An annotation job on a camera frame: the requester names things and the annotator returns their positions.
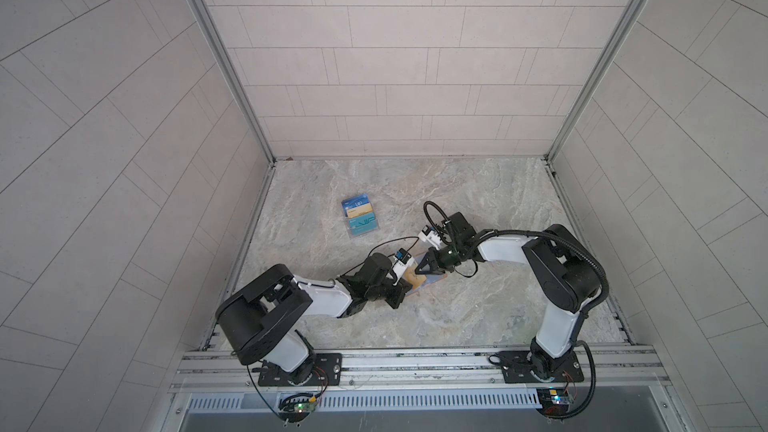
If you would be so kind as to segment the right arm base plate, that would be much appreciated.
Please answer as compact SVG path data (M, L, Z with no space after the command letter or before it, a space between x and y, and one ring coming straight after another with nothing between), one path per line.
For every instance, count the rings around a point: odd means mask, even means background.
M580 383L585 380L581 363L574 350L559 358L541 351L499 351L488 357L490 364L501 369L504 382Z

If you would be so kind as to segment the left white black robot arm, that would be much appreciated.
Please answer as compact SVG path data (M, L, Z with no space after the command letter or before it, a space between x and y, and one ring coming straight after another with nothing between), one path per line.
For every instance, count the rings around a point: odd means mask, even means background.
M357 272L329 281L303 278L276 264L219 305L215 319L242 365L268 363L301 383L313 373L316 353L295 330L299 319L347 318L374 301L396 309L412 289L403 276L415 264L403 249L393 257L373 253Z

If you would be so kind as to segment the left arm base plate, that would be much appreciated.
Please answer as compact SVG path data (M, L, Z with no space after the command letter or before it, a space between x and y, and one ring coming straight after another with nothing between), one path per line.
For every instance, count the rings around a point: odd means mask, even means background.
M311 353L295 370L286 372L266 361L259 369L259 387L338 386L342 368L341 353Z

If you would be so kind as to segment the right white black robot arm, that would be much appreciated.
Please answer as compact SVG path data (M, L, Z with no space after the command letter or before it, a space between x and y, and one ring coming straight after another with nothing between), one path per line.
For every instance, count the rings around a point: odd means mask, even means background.
M537 380L552 381L572 363L569 355L589 311L609 293L602 265L563 225L543 231L497 230L477 232L471 226L426 226L418 238L429 245L417 267L419 274L453 272L465 261L516 262L528 265L546 299L542 324L521 365Z

